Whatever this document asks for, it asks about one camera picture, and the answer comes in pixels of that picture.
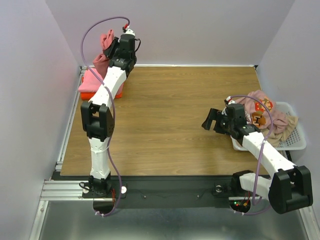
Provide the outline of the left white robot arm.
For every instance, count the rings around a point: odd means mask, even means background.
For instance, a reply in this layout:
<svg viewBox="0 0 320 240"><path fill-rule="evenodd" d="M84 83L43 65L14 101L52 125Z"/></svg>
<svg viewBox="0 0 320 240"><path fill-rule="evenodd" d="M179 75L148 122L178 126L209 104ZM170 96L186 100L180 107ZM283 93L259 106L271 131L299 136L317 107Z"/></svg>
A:
<svg viewBox="0 0 320 240"><path fill-rule="evenodd" d="M91 150L90 176L83 188L99 197L106 197L113 190L109 168L113 161L109 145L116 120L114 98L137 62L137 40L133 32L126 32L112 40L102 54L108 61L108 67L106 74L98 77L101 85L80 108L83 130Z"/></svg>

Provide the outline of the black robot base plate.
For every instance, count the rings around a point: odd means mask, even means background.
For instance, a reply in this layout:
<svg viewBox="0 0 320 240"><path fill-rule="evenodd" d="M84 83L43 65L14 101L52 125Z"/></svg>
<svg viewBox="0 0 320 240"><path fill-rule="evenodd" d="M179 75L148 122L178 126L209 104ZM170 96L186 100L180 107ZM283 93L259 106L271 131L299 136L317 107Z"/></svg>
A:
<svg viewBox="0 0 320 240"><path fill-rule="evenodd" d="M229 208L248 193L230 175L123 176L120 209Z"/></svg>

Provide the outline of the dusty rose t shirt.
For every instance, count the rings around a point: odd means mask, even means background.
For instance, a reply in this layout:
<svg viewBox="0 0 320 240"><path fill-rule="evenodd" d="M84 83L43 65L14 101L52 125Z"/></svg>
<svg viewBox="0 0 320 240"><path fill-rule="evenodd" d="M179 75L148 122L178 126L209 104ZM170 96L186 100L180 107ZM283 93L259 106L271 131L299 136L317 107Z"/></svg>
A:
<svg viewBox="0 0 320 240"><path fill-rule="evenodd" d="M107 75L110 61L109 58L104 55L104 50L106 50L112 44L114 38L115 34L113 29L110 29L107 33L103 33L100 35L99 42L102 52L95 57L95 59L93 60L93 65L102 79L104 79Z"/></svg>

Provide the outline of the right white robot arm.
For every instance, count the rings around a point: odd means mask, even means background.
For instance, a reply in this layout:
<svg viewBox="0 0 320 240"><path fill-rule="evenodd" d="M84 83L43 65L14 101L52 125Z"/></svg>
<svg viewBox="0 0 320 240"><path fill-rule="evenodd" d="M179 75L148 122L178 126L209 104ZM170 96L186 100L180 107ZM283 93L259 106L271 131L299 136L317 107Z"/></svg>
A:
<svg viewBox="0 0 320 240"><path fill-rule="evenodd" d="M230 182L233 194L251 192L258 195L268 200L278 214L313 205L309 169L286 159L265 139L258 127L248 124L243 105L231 103L224 110L211 108L201 126L207 131L213 129L218 134L231 136L258 160L258 165L263 166L269 175L265 178L250 170L234 173Z"/></svg>

